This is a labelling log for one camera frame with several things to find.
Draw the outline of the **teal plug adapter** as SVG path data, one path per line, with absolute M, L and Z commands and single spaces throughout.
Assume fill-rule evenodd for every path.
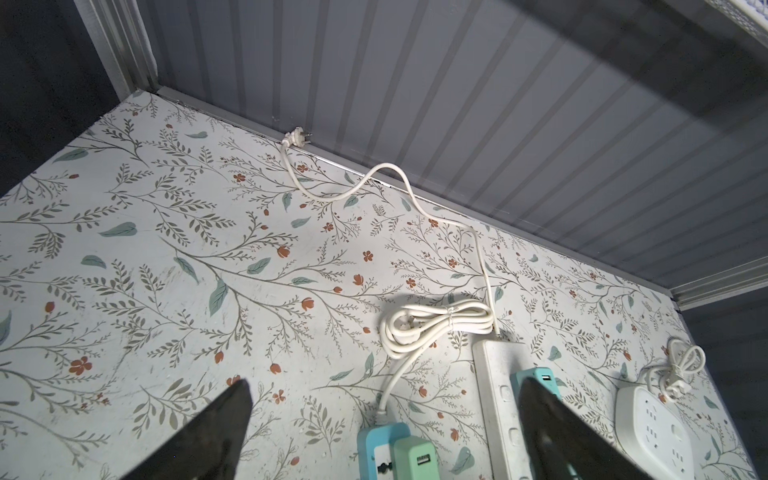
M 523 382 L 527 379 L 536 380 L 556 398 L 562 398 L 557 378 L 553 371 L 548 367 L 534 367 L 520 370 L 510 375 L 511 387 L 516 400 L 519 399 Z

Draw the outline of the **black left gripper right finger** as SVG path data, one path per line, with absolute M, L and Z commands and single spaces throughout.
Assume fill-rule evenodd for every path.
M 518 411 L 535 479 L 647 479 L 534 378 L 522 382 Z

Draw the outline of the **blue power strip with USB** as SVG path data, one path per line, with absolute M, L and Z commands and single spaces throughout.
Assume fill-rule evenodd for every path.
M 394 444 L 411 435 L 402 422 L 362 429 L 357 435 L 359 478 L 362 480 L 393 480 Z

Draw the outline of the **green two-tone plug adapter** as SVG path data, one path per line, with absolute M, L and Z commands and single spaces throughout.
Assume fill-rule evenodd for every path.
M 393 470 L 396 480 L 439 480 L 435 446 L 431 441 L 416 436 L 396 440 L 393 445 Z

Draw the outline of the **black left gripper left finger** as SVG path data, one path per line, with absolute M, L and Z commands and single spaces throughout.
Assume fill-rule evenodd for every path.
M 238 380 L 204 408 L 126 479 L 232 479 L 236 475 L 253 400 Z

